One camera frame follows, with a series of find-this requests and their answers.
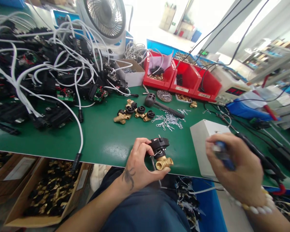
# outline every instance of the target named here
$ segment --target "digital display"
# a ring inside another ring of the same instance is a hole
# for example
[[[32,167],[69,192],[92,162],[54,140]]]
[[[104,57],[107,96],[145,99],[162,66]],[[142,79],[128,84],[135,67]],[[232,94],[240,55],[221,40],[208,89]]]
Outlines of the digital display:
[[[230,93],[230,94],[233,94],[235,96],[239,96],[239,95],[242,95],[243,93],[245,93],[246,91],[244,90],[240,90],[240,89],[237,89],[237,88],[230,88],[226,91],[226,93]]]

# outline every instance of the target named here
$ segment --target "hand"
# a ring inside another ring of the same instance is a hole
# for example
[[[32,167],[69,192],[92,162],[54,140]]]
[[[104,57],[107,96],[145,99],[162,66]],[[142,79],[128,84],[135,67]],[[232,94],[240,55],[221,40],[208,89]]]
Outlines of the hand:
[[[216,141],[227,144],[228,153],[236,166],[235,171],[229,171],[215,156],[212,146]],[[235,199],[248,206],[265,205],[265,194],[261,190],[261,162],[240,138],[231,133],[215,134],[206,139],[206,154],[219,182]]]
[[[169,167],[153,172],[147,169],[144,162],[145,154],[148,152],[150,156],[154,155],[152,148],[149,146],[150,143],[151,141],[147,138],[137,138],[135,140],[125,170],[118,177],[118,181],[128,194],[139,191],[151,182],[163,179],[171,171]]]

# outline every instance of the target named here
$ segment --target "red plastic bin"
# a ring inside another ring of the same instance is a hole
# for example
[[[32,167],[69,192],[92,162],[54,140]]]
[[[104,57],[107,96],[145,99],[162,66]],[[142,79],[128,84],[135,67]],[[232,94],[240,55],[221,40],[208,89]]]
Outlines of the red plastic bin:
[[[175,65],[177,65],[179,60],[177,59],[173,59],[173,60],[175,62]],[[178,74],[182,74],[183,76],[182,86],[175,84],[176,75]],[[180,62],[179,66],[177,67],[177,70],[174,73],[169,91],[191,97],[195,93],[196,89],[198,89],[201,83],[201,80],[202,78],[200,74],[196,71],[196,69],[191,64],[186,63],[186,62]]]
[[[206,69],[201,70],[201,67],[195,65],[193,67],[198,71],[201,77],[203,77]],[[197,88],[191,97],[208,102],[215,102],[221,86],[222,85],[220,84],[220,82],[210,73],[210,71],[207,71],[203,79],[204,92],[200,92]]]
[[[152,54],[152,56],[161,56],[160,53],[153,52],[153,51],[151,51],[151,54]],[[148,68],[149,68],[149,59],[150,58],[147,57],[147,59],[145,59],[145,61],[144,61],[145,76],[144,76],[143,84],[146,85],[146,86],[157,88],[157,89],[169,90],[169,88],[171,86],[171,82],[172,82],[173,76],[174,76],[175,67],[176,67],[174,61],[172,60],[171,66],[168,67],[164,71],[163,81],[160,81],[160,80],[156,80],[156,79],[150,78],[147,75]]]

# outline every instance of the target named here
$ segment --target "green workbench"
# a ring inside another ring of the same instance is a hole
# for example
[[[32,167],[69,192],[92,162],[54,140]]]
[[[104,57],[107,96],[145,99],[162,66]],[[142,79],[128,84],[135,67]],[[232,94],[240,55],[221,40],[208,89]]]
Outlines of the green workbench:
[[[138,105],[143,105],[145,95],[143,87],[130,88],[131,93],[137,93],[138,98],[131,98]],[[174,166],[171,168],[172,174],[187,175],[193,177],[201,177],[198,167],[198,161],[193,146],[190,127],[202,119],[214,121],[224,124],[215,114],[204,113],[202,103],[198,103],[197,108],[190,108],[189,104],[179,102],[173,96],[170,103],[166,103],[171,108],[189,109],[188,115],[185,116],[186,122],[182,121],[183,129],[180,130],[176,125],[173,131],[168,128],[164,131],[162,127],[157,127],[156,124],[162,121],[143,122],[141,118],[134,116],[122,125],[114,123],[113,118],[117,115],[119,109],[124,109],[127,97],[111,94],[107,97],[106,102],[97,104],[89,108],[84,108],[84,122],[82,129],[84,134],[84,147],[82,150],[81,161],[88,163],[107,164],[112,166],[124,167],[126,160],[133,146],[135,138],[146,137],[148,139],[157,138],[159,135],[169,139],[170,146],[167,148],[167,155],[174,161]],[[89,102],[83,102],[83,105],[89,105]],[[207,108],[215,111],[214,107],[209,103]],[[78,108],[73,108],[77,115]],[[151,107],[156,115],[164,115],[164,112],[159,108]],[[272,157],[267,151],[265,143],[238,123],[233,122],[238,130],[247,135],[255,145],[265,155]],[[36,156],[54,157],[59,159],[74,160],[80,147],[80,133],[77,123],[70,122],[66,126],[57,130],[38,131],[30,122],[19,126],[22,132],[19,136],[12,136],[0,131],[0,150],[12,151],[17,153],[31,154]],[[285,144],[272,128],[267,129],[278,141]],[[279,130],[289,141],[290,134]],[[290,173],[279,162],[277,162],[283,173],[287,176],[284,181],[286,188],[290,189]],[[146,158],[147,167],[152,170],[152,163],[149,158]],[[264,185],[275,186],[275,182],[265,177]]]

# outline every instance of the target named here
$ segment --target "left hand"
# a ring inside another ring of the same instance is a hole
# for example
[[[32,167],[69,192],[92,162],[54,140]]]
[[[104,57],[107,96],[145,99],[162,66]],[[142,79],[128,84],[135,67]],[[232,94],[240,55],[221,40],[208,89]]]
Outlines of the left hand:
[[[118,177],[118,181],[128,194],[141,190],[151,182],[163,179],[171,171],[169,167],[153,172],[147,169],[144,162],[145,154],[148,152],[150,156],[154,155],[152,148],[149,146],[150,143],[151,141],[147,138],[137,138],[135,140],[125,170]]]

